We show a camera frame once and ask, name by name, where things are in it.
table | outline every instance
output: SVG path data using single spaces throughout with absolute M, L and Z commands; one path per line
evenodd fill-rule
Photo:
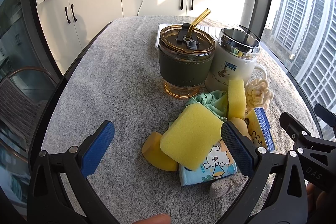
M 215 223 L 236 198 L 236 193 L 230 193 L 210 199 L 210 182 L 181 187 L 177 172 L 156 169 L 141 154 L 147 136 L 152 131 L 164 133 L 185 104 L 185 100 L 175 99 L 163 90 L 155 49 L 158 26 L 193 20 L 139 16 L 112 22 L 76 68 L 49 123 L 42 145 L 49 153 L 80 145 L 106 119 L 114 123 L 115 137 L 88 180 L 121 224 L 160 213 L 169 213 L 176 224 Z M 208 19 L 202 25 L 227 26 Z M 260 51 L 258 62 L 266 67 L 275 93 L 266 114 L 278 151 L 286 153 L 293 145 L 278 122 L 284 111 L 318 137 L 305 103 L 283 70 L 265 50 Z M 258 73 L 255 70 L 251 78 Z M 62 179 L 75 210 L 81 213 L 66 177 Z M 255 210 L 262 207 L 269 189 L 270 181 Z

mug handle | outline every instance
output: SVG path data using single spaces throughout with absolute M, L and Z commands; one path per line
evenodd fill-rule
M 267 79 L 267 72 L 266 72 L 266 69 L 265 69 L 265 67 L 263 65 L 256 64 L 254 68 L 257 69 L 257 70 L 260 70 L 262 72 L 262 77 L 264 79 Z

metal screw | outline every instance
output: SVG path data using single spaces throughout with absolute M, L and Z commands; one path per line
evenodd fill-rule
M 77 146 L 71 146 L 70 148 L 69 148 L 69 152 L 70 153 L 76 153 L 78 151 L 78 147 Z
M 42 151 L 40 151 L 39 156 L 44 157 L 46 155 L 46 153 L 47 152 L 45 150 L 42 150 Z
M 296 155 L 297 155 L 297 153 L 296 153 L 295 151 L 293 151 L 293 150 L 291 150 L 291 151 L 289 152 L 289 154 L 290 154 L 292 157 L 296 157 Z
M 261 154 L 265 154 L 265 153 L 267 152 L 266 148 L 264 148 L 264 147 L 262 147 L 262 146 L 258 147 L 258 151 L 259 151 L 259 153 L 261 153 Z

green cloth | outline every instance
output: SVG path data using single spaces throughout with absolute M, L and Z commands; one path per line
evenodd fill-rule
M 200 103 L 209 109 L 223 122 L 226 122 L 227 93 L 223 90 L 215 90 L 210 93 L 200 93 L 191 97 L 185 106 Z

mug label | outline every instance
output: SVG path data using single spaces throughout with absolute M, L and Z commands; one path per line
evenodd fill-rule
M 237 68 L 237 66 L 235 66 L 235 65 L 233 65 L 233 64 L 231 64 L 229 62 L 226 62 L 226 61 L 225 61 L 224 67 L 228 68 L 230 70 L 236 70 L 236 68 Z

